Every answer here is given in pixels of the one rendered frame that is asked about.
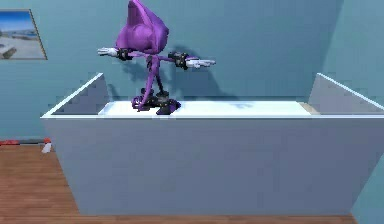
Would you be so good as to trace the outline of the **white box-shaped cabinet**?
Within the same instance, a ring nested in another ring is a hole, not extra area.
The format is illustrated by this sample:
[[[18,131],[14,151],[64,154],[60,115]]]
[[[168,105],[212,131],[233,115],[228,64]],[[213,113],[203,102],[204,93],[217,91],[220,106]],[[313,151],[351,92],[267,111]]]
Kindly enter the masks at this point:
[[[384,106],[318,75],[306,103],[111,101],[97,75],[42,118],[84,215],[341,215],[384,154]]]

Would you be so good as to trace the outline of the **purple figurine with white gloves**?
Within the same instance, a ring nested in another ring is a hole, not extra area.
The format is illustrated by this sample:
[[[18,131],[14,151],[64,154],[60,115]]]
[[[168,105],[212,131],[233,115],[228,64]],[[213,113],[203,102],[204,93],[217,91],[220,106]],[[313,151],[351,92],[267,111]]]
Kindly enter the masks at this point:
[[[200,59],[185,52],[170,52],[162,56],[167,45],[169,28],[163,20],[147,8],[140,0],[129,0],[126,24],[121,28],[114,47],[102,47],[97,50],[99,56],[109,56],[121,61],[145,58],[148,77],[141,94],[132,99],[132,108],[149,111],[157,108],[157,115],[170,115],[181,104],[169,97],[164,90],[159,75],[162,61],[172,62],[176,67],[188,70],[210,67],[214,60]]]

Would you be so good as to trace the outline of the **small white bottle red cap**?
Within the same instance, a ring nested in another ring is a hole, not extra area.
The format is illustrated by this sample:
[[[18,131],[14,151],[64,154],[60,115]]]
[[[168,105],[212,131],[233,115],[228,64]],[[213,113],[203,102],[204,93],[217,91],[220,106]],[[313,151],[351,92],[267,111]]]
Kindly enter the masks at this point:
[[[49,153],[51,151],[51,148],[52,148],[51,140],[49,138],[45,138],[44,139],[44,146],[43,146],[41,152],[43,154]]]

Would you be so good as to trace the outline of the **red and grey bat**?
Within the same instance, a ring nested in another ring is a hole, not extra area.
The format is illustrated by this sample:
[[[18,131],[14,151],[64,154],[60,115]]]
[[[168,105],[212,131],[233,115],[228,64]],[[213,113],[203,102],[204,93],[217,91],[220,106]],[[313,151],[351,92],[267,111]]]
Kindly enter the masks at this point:
[[[49,138],[45,139],[7,139],[0,140],[0,146],[2,145],[33,145],[33,144],[48,144],[51,143]]]

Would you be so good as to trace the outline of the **framed beach picture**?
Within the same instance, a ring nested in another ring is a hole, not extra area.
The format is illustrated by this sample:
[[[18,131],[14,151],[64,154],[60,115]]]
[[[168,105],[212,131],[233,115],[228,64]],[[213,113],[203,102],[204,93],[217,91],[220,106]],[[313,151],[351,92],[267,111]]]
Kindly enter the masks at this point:
[[[0,60],[46,60],[30,9],[0,9]]]

